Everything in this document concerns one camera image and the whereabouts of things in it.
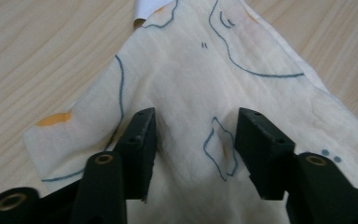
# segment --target blue outline drawing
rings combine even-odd
[[[223,12],[222,11],[220,11],[220,22],[222,22],[222,24],[228,29],[231,29],[233,26],[235,26],[235,24],[232,23],[230,20],[227,20],[228,25],[223,22]]]
[[[235,175],[235,172],[237,171],[237,168],[238,168],[238,160],[237,160],[237,157],[236,157],[236,155],[235,155],[235,149],[234,149],[234,135],[233,135],[230,131],[228,131],[227,129],[225,129],[225,128],[223,127],[222,123],[220,123],[220,121],[219,121],[219,119],[218,119],[217,117],[213,117],[213,119],[212,119],[212,130],[211,130],[211,132],[209,133],[209,135],[208,135],[207,139],[205,140],[205,142],[204,142],[204,144],[203,144],[202,147],[203,147],[203,151],[204,151],[205,155],[206,155],[209,159],[211,159],[211,161],[212,161],[212,162],[214,163],[214,165],[216,166],[217,171],[218,171],[219,174],[220,174],[220,177],[221,177],[224,181],[227,181],[227,179],[223,177],[222,170],[220,169],[219,164],[217,164],[216,160],[211,156],[211,154],[210,154],[210,153],[208,152],[208,150],[207,150],[207,146],[208,146],[209,142],[211,141],[212,137],[214,136],[213,123],[214,123],[215,121],[219,124],[220,128],[221,128],[225,133],[229,134],[229,136],[230,136],[231,143],[232,143],[232,150],[231,150],[231,152],[232,152],[232,157],[233,157],[233,159],[234,159],[235,165],[234,165],[234,168],[233,168],[233,170],[231,171],[231,173],[226,173],[226,174],[229,175],[229,176],[234,176],[234,175]]]
[[[224,37],[222,37],[219,32],[217,32],[216,28],[214,28],[214,26],[212,25],[212,15],[214,13],[214,11],[216,10],[216,6],[217,6],[217,3],[219,2],[219,0],[216,0],[216,2],[214,3],[214,6],[213,6],[213,9],[211,11],[211,14],[209,15],[209,24],[211,26],[211,28],[213,29],[213,31],[217,34],[217,36],[219,36],[225,43],[226,45],[226,48],[227,48],[227,53],[228,53],[228,58],[231,60],[231,62],[236,65],[238,68],[240,68],[240,70],[242,71],[245,71],[251,75],[255,75],[255,76],[259,76],[259,77],[277,77],[277,78],[283,78],[283,77],[302,77],[302,76],[305,76],[304,73],[298,73],[298,74],[292,74],[292,75],[269,75],[269,74],[261,74],[261,73],[257,73],[257,72],[253,72],[253,71],[250,71],[246,68],[243,68],[242,66],[240,66],[238,63],[236,63],[233,59],[232,59],[232,56],[231,56],[231,52],[229,50],[229,47],[228,47],[228,43],[227,41],[225,40]],[[220,21],[223,23],[223,19],[222,19],[222,12],[220,11]],[[228,23],[231,25],[231,27],[227,27],[227,25],[225,23],[223,23],[223,25],[227,28],[232,28],[233,24],[231,21],[228,21]]]
[[[178,2],[179,2],[179,0],[176,0],[175,2],[176,2],[176,3],[175,3],[175,6],[174,6],[174,8],[173,8],[173,10],[172,10],[172,12],[171,12],[171,18],[170,18],[167,22],[165,22],[165,23],[162,24],[162,25],[149,24],[149,25],[141,26],[141,27],[142,27],[142,28],[145,28],[145,29],[147,29],[147,28],[149,28],[149,27],[157,27],[157,28],[159,28],[159,29],[162,29],[162,28],[166,27],[168,24],[170,24],[172,21],[175,20],[175,10],[176,10],[176,8],[178,7]]]
[[[121,80],[120,80],[120,86],[119,86],[119,89],[118,89],[118,104],[120,106],[120,122],[118,123],[118,126],[115,128],[115,130],[113,131],[113,134],[112,136],[110,137],[109,139],[109,142],[106,144],[106,147],[103,149],[103,151],[106,151],[113,143],[113,140],[115,139],[115,136],[116,136],[116,133],[118,131],[118,128],[120,127],[121,125],[121,122],[124,118],[124,106],[123,106],[123,89],[124,89],[124,67],[123,67],[123,63],[122,61],[120,60],[120,58],[116,55],[115,58],[117,59],[118,61],[118,65],[120,66],[120,73],[121,73]],[[81,169],[79,171],[76,171],[76,172],[73,172],[69,175],[63,175],[63,176],[59,176],[59,177],[54,177],[54,178],[51,178],[51,179],[42,179],[42,182],[56,182],[56,181],[60,181],[60,180],[64,180],[64,179],[68,179],[68,178],[71,178],[73,176],[76,176],[76,175],[80,175],[80,174],[83,174],[84,172],[84,169]]]

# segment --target screw hole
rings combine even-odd
[[[325,166],[327,164],[324,159],[316,156],[308,156],[306,159],[308,162],[319,166]]]
[[[5,212],[18,207],[27,199],[27,195],[23,193],[14,193],[6,196],[0,201],[0,211]]]
[[[94,161],[97,164],[103,165],[103,164],[109,163],[112,160],[113,160],[113,156],[111,156],[111,155],[101,155],[101,156],[95,158]]]

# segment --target light wood surface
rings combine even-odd
[[[248,0],[358,116],[358,0]],[[71,104],[132,34],[133,0],[0,1],[0,192],[39,181],[24,130]]]

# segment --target blue dot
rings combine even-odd
[[[335,162],[341,162],[342,159],[341,159],[340,157],[335,157],[335,158],[334,158],[334,161],[335,161]]]
[[[328,156],[328,155],[330,155],[330,152],[327,149],[323,149],[322,150],[322,155]]]

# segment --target white fabric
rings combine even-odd
[[[358,120],[241,0],[174,1],[153,14],[67,121],[26,132],[41,179],[55,190],[80,178],[87,157],[148,107],[158,154],[148,202],[128,201],[130,223],[288,223],[233,148],[239,107],[268,117],[297,154],[334,160],[358,188]]]
[[[135,4],[135,13],[133,14],[134,20],[143,19],[147,20],[159,8],[164,7],[173,0],[137,0]]]

